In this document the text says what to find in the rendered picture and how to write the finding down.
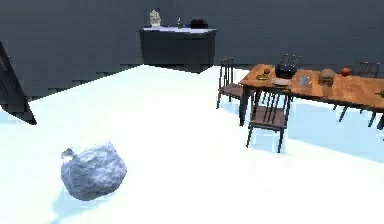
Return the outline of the grey tied garbage bag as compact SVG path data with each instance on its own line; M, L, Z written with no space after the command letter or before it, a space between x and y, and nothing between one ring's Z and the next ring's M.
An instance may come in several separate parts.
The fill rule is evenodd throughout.
M67 148L61 158L61 180L68 193L81 201L113 193L127 174L125 162L110 141L87 147L79 153Z

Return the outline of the brown wooden dining table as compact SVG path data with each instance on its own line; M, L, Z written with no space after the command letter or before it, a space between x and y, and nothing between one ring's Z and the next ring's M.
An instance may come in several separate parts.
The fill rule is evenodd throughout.
M270 90L273 88L270 80L262 81L256 78L265 69L270 70L270 78L276 77L274 66L257 64L240 81L243 86L243 94L239 105L241 126L244 125L250 91ZM379 95L379 92L384 89L384 79L360 76L343 77L341 74L335 74L333 85L328 87L318 83L319 74L319 71L299 69L288 86L288 93L300 99L382 113L377 128L379 130L384 128L384 98Z

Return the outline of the black toaster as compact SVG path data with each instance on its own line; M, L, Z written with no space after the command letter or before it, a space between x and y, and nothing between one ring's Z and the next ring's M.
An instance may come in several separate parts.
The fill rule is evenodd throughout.
M297 72L297 67L288 64L277 64L275 66L275 74L277 78L291 79Z

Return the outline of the dark leaning panel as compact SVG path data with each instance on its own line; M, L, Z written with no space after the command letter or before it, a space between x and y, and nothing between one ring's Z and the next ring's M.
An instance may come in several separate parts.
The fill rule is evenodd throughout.
M0 41L0 106L10 115L30 124L37 121Z

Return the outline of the dark sideboard cabinet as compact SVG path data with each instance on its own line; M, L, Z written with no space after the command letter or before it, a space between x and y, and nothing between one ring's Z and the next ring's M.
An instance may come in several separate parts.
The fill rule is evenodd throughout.
M143 63L201 73L214 64L216 29L142 28Z

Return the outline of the brown bread loaf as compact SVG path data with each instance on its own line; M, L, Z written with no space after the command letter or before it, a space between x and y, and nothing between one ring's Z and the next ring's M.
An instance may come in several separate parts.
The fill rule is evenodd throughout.
M331 87L334 83L335 72L331 69L323 69L318 76L318 84Z

